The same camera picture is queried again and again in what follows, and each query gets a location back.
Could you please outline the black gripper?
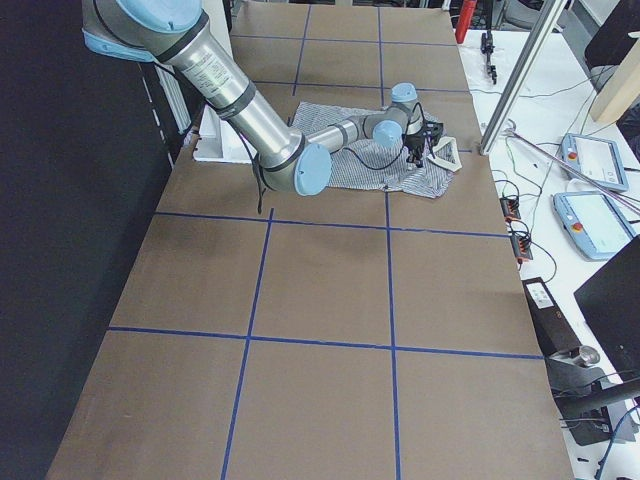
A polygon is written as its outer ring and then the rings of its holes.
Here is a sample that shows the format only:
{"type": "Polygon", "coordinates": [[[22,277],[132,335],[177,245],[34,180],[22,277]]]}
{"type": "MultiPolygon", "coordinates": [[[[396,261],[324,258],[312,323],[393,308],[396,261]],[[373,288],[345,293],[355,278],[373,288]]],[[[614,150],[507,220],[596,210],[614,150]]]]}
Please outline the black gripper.
{"type": "Polygon", "coordinates": [[[408,164],[412,164],[416,168],[424,167],[422,154],[424,153],[427,140],[428,134],[422,131],[405,135],[405,147],[408,151],[408,164]]]}

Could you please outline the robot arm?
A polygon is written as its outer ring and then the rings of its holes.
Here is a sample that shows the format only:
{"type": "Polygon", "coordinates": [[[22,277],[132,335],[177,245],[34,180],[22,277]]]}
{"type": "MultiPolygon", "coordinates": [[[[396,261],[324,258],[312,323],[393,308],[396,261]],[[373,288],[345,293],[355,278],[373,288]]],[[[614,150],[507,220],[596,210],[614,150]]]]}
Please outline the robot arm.
{"type": "Polygon", "coordinates": [[[329,183],[332,153],[359,140],[397,142],[420,165],[426,120],[415,87],[393,87],[381,113],[352,116],[311,136],[289,127],[214,38],[199,1],[85,1],[83,35],[93,52],[174,67],[256,149],[254,172],[272,190],[308,196],[329,183]]]}

